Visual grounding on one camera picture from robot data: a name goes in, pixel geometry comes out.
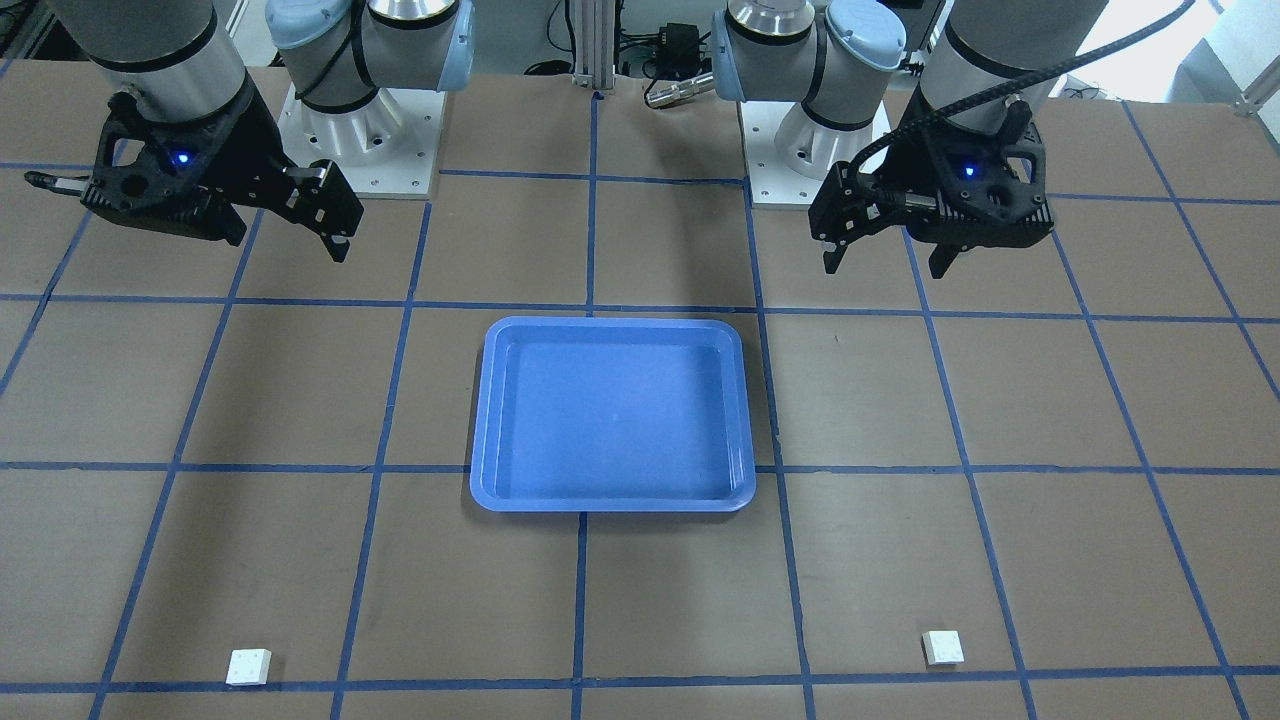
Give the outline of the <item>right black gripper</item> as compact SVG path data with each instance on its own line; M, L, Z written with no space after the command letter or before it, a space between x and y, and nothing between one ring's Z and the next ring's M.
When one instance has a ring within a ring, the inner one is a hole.
M108 108L90 176L26 170L24 181L81 195L88 210L118 225L232 246L247 233L236 209L261 208L314 232L334 263L346 261L364 205L333 160L301 167L289 159L256 88L183 123L143 118L124 90Z

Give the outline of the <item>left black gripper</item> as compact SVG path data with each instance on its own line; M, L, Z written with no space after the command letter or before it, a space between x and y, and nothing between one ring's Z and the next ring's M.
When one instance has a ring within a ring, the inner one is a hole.
M936 245L933 279L966 249L1028 249L1046 238L1055 218L1030 104L998 100L995 110L995 132L982 133L947 117L925 124L932 106L911 100L897 129L835 161L808 209L824 273L838 272L849 245L891 225Z

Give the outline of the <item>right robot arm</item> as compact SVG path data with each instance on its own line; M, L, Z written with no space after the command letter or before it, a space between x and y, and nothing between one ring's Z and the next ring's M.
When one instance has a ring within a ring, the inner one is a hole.
M239 208L314 232L346 260L364 206L343 167L390 149L393 90L460 91L474 67L470 1L270 1L265 19L302 108L308 164L285 151L210 1L55 1L113 86L93 169L29 170L116 225L238 246Z

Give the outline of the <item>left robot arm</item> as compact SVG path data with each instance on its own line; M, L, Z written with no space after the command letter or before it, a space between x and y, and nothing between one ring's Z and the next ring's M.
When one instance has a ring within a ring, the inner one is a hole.
M934 278L973 249L1029 249L1055 225L1036 127L1057 78L1087 64L1102 1L955 1L896 126L876 115L913 45L893 1L728 1L710 32L719 97L785 102L780 151L820 187L824 269L901 227Z

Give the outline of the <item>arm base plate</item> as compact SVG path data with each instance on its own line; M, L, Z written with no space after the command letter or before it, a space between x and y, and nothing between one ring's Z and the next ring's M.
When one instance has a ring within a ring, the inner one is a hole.
M426 200L448 99L431 90L381 88L366 106L340 114L288 99L278 129L292 160L333 160L361 199Z
M800 102L741 102L739 110L756 208L808 209L835 163L851 161L891 129L883 102L868 126L852 131L817 123Z

